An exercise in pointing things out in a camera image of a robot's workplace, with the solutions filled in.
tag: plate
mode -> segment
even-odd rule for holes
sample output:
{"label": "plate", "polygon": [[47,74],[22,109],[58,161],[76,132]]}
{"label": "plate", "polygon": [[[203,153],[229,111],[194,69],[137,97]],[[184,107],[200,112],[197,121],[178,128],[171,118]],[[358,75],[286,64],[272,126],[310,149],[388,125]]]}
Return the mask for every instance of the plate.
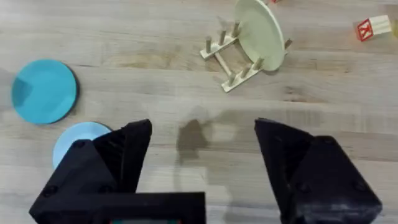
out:
{"label": "plate", "polygon": [[262,57],[264,70],[277,70],[284,61],[285,43],[271,10],[260,0],[239,0],[234,16],[240,21],[239,42],[250,60]]}
{"label": "plate", "polygon": [[72,127],[66,129],[61,136],[58,138],[57,143],[55,143],[52,164],[54,169],[57,168],[58,164],[61,162],[63,156],[67,153],[70,146],[79,139],[89,139],[94,140],[104,134],[111,132],[103,124],[96,122],[83,122],[73,125]]}
{"label": "plate", "polygon": [[12,104],[34,124],[54,123],[71,110],[77,97],[72,71],[56,60],[36,60],[26,65],[12,84]]}

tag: cream plate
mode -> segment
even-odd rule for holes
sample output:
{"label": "cream plate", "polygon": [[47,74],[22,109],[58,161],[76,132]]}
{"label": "cream plate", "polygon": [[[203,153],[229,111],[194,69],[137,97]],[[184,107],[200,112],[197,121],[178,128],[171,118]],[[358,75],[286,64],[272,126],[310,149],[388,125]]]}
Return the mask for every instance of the cream plate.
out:
{"label": "cream plate", "polygon": [[284,37],[271,10],[260,0],[239,0],[235,18],[240,21],[238,39],[248,57],[264,59],[264,70],[277,70],[285,57]]}

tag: wooden table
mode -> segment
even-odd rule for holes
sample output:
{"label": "wooden table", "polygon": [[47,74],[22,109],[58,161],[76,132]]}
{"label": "wooden table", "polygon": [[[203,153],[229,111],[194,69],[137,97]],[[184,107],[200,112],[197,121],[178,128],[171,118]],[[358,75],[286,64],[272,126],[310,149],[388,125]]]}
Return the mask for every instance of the wooden table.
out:
{"label": "wooden table", "polygon": [[[0,0],[0,217],[28,209],[51,175],[69,126],[114,129],[150,118],[140,192],[206,191],[208,223],[280,223],[254,134],[258,117],[331,134],[383,201],[376,223],[398,222],[398,39],[361,43],[354,23],[398,15],[396,0],[283,0],[270,4],[294,43],[278,72],[225,94],[226,76],[199,50],[233,23],[227,0]],[[241,49],[223,57],[238,71]],[[54,58],[81,95],[65,119],[36,126],[10,103],[12,78]]]}

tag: wooden peg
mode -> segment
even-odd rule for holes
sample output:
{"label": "wooden peg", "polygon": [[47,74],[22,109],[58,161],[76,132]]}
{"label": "wooden peg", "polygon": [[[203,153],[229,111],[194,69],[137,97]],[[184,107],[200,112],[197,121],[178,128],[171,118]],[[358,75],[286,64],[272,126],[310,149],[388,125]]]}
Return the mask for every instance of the wooden peg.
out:
{"label": "wooden peg", "polygon": [[211,52],[211,37],[208,36],[206,37],[206,53],[210,53]]}
{"label": "wooden peg", "polygon": [[229,77],[228,77],[228,85],[229,86],[232,86],[233,85],[233,83],[234,83],[234,81],[235,81],[235,78],[236,78],[236,73],[232,73]]}
{"label": "wooden peg", "polygon": [[245,78],[251,68],[251,64],[247,64],[241,73],[241,78]]}
{"label": "wooden peg", "polygon": [[223,45],[225,40],[226,29],[223,29],[220,34],[220,41],[218,41],[218,45]]}
{"label": "wooden peg", "polygon": [[234,29],[232,31],[232,37],[237,37],[239,34],[239,22],[235,22]]}
{"label": "wooden peg", "polygon": [[263,61],[264,61],[264,59],[261,58],[261,57],[259,57],[259,58],[257,59],[257,61],[254,63],[253,69],[254,69],[254,70],[260,70],[261,67],[262,67],[262,62],[263,62]]}

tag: light blue plate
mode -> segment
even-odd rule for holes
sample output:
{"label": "light blue plate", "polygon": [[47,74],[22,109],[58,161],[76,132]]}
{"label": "light blue plate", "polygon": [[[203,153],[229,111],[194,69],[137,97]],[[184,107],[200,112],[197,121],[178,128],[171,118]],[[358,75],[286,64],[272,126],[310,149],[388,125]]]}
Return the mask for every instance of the light blue plate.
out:
{"label": "light blue plate", "polygon": [[52,154],[52,165],[57,168],[63,156],[67,153],[70,146],[79,139],[94,140],[104,134],[108,134],[111,130],[105,125],[96,122],[83,122],[73,125],[66,129],[55,143]]}
{"label": "light blue plate", "polygon": [[56,60],[36,60],[26,65],[12,84],[12,104],[18,114],[34,124],[62,119],[77,98],[72,71]]}

